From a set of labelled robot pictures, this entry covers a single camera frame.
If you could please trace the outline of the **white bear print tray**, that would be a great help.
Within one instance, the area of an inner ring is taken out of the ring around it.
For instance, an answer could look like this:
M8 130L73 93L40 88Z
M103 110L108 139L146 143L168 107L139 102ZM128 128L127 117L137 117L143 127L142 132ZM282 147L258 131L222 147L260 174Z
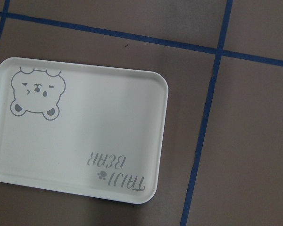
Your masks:
M158 73L0 64L0 182L141 204L155 194L168 85Z

